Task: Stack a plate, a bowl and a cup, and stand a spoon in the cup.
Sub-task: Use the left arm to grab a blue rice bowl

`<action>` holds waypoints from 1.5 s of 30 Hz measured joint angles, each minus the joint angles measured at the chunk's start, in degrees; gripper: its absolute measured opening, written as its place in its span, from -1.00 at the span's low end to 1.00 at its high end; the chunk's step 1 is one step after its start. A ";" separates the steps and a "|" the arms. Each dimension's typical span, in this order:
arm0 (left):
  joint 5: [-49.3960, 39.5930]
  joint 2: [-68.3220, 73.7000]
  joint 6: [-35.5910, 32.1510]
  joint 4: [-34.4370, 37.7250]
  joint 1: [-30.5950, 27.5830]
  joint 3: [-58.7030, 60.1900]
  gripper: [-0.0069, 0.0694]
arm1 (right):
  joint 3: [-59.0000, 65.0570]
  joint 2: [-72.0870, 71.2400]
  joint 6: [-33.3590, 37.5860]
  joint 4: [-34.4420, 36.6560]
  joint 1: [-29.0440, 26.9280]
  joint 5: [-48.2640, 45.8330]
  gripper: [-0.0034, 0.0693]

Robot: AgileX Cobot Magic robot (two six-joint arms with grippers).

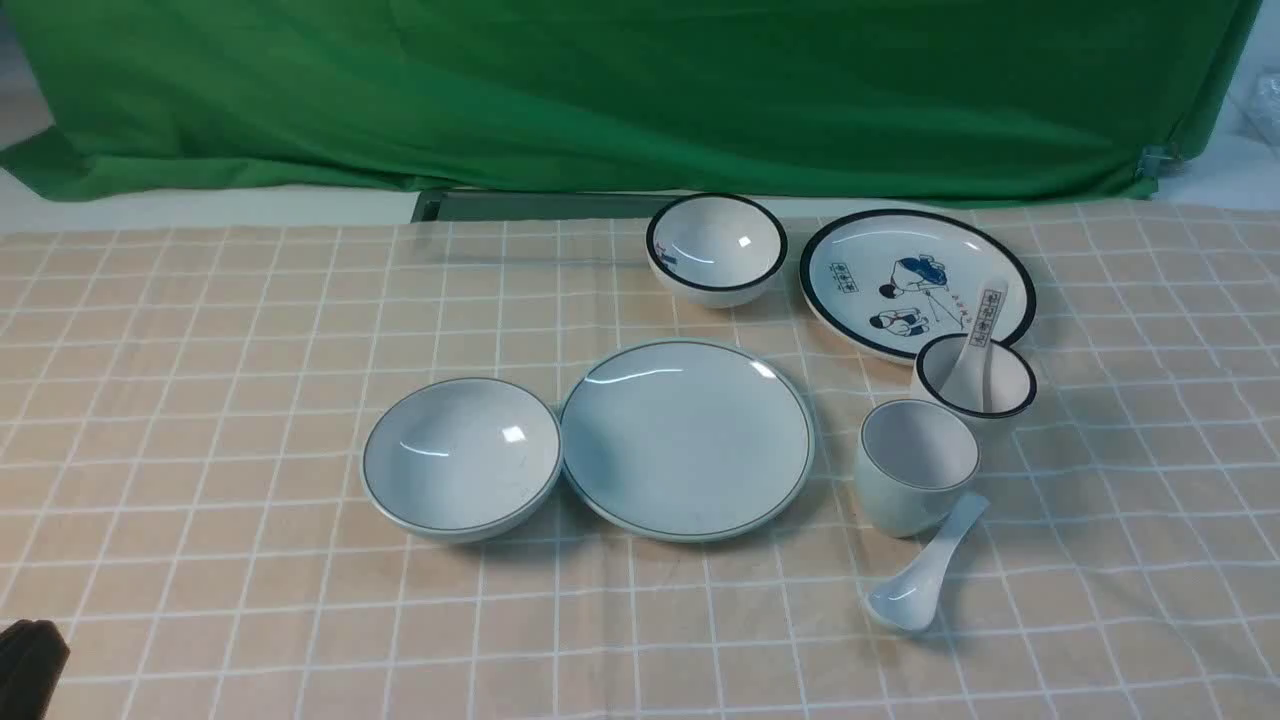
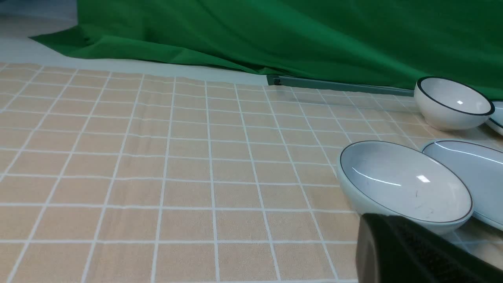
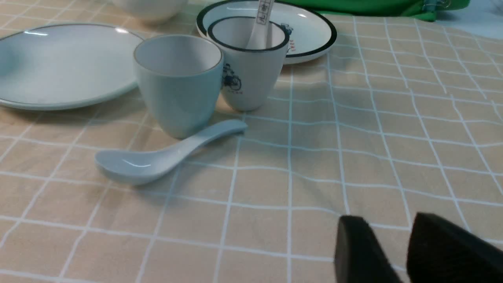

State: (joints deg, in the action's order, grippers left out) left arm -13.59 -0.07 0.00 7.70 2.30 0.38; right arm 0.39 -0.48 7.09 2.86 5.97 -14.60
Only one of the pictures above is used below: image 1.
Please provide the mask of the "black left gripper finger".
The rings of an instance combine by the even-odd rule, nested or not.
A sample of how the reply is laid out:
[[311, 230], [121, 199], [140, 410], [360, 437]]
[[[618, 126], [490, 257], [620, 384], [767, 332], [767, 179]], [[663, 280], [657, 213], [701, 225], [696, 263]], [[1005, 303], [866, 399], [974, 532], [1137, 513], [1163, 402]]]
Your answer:
[[1, 719], [45, 719], [70, 648], [50, 620], [1, 633]]

